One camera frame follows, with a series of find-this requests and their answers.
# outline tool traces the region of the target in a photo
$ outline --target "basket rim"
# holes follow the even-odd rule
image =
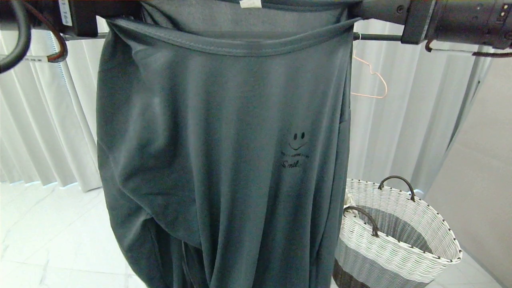
[[[374,182],[371,182],[371,181],[347,178],[347,181],[349,181],[349,180],[350,181],[357,181],[357,182],[365,182],[365,183],[369,183],[369,184],[374,184],[376,186],[379,185],[378,183],[374,183]],[[410,197],[409,193],[405,192],[403,190],[396,189],[396,188],[389,187],[389,186],[384,186],[384,187],[390,189],[391,192],[403,194],[404,196]],[[419,248],[417,248],[417,247],[415,247],[413,245],[410,245],[408,243],[404,243],[404,242],[398,241],[394,237],[391,237],[391,236],[387,235],[386,233],[378,231],[379,236],[385,236],[385,237],[380,237],[380,238],[383,239],[384,241],[388,241],[389,243],[392,243],[392,245],[394,245],[394,246],[400,246],[401,248],[406,248],[408,250],[414,251],[417,254],[422,254],[422,255],[429,256],[429,257],[431,257],[432,259],[435,259],[435,260],[445,261],[446,263],[457,263],[457,262],[461,261],[462,255],[463,255],[462,248],[460,247],[460,243],[457,240],[457,237],[455,237],[455,234],[453,233],[453,230],[450,228],[450,226],[448,225],[446,220],[441,216],[441,214],[439,212],[437,212],[432,206],[430,206],[430,204],[425,202],[425,200],[423,200],[423,199],[421,199],[419,197],[416,197],[416,200],[417,200],[416,201],[417,203],[420,203],[420,205],[422,205],[425,209],[429,210],[433,215],[435,215],[434,217],[438,218],[440,220],[441,225],[448,231],[448,233],[450,233],[450,235],[452,236],[452,239],[453,239],[452,241],[453,241],[453,243],[455,243],[455,248],[457,249],[458,257],[456,259],[447,259],[447,258],[444,258],[444,257],[441,257],[441,256],[437,256],[437,255],[432,254],[430,252],[423,251],[423,250],[421,250],[421,249],[419,249]],[[371,235],[372,234],[372,228],[369,225],[365,224],[365,222],[362,219],[360,219],[358,217],[355,217],[355,216],[354,217],[346,217],[345,214],[343,213],[343,219],[345,219],[345,218],[349,219],[349,221],[358,221],[359,223],[357,223],[357,224],[365,226],[365,228],[369,231],[369,235],[372,236]]]

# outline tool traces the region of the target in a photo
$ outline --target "clothes hanger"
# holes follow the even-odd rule
[[[357,35],[354,35],[354,37],[356,37],[356,36],[359,36],[359,39],[357,39],[357,40],[362,40],[362,34],[357,33]],[[356,44],[354,44],[354,47],[353,47],[354,52],[352,53],[352,58],[356,59],[357,61],[359,61],[359,62],[361,62],[361,63],[363,63],[365,65],[367,65],[369,67],[369,69],[370,69],[370,74],[371,75],[377,75],[380,78],[380,81],[384,84],[385,91],[384,91],[384,95],[382,95],[382,96],[374,96],[374,95],[360,94],[360,93],[354,93],[354,92],[350,92],[350,94],[351,95],[357,95],[357,96],[363,96],[363,97],[378,98],[378,99],[386,97],[386,95],[388,94],[388,84],[386,84],[386,81],[384,80],[384,78],[381,76],[380,73],[373,71],[372,65],[370,63],[364,61],[363,59],[361,59],[361,58],[359,58],[359,57],[357,57],[355,55],[355,52],[356,52],[355,47],[356,47]]]

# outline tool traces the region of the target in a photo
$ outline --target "dark brown basket bottom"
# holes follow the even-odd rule
[[[345,272],[336,259],[334,260],[332,278],[334,278],[334,282],[336,282],[339,288],[370,288],[366,284],[357,281],[354,276]]]

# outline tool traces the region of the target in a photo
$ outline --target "white vertical blind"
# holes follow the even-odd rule
[[[106,31],[103,21],[100,30]],[[402,27],[367,20],[355,30],[400,34]],[[52,52],[48,32],[33,34],[32,55]],[[0,35],[0,53],[10,51],[16,34]],[[61,186],[78,182],[85,191],[101,185],[95,95],[102,43],[68,42],[69,57],[61,65],[23,63],[0,75],[2,181],[58,181]],[[380,181],[399,174],[428,190],[461,109],[468,107],[465,99],[478,88],[488,61],[430,54],[423,46],[392,42],[361,41],[356,50],[381,73],[389,93],[384,99],[352,96],[349,177]],[[379,95],[383,86],[367,66],[354,61],[352,90]]]

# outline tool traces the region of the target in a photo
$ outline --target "smiley face mouth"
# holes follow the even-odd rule
[[[297,150],[299,150],[300,148],[302,148],[302,147],[303,147],[304,145],[306,145],[306,144],[307,144],[307,142],[306,142],[306,143],[304,143],[304,144],[302,144],[302,145],[300,145],[300,146],[299,146],[299,147],[297,147],[297,148],[294,148],[290,143],[288,143],[288,146],[290,146],[290,148],[291,148],[291,149],[294,149],[295,151],[297,151]]]

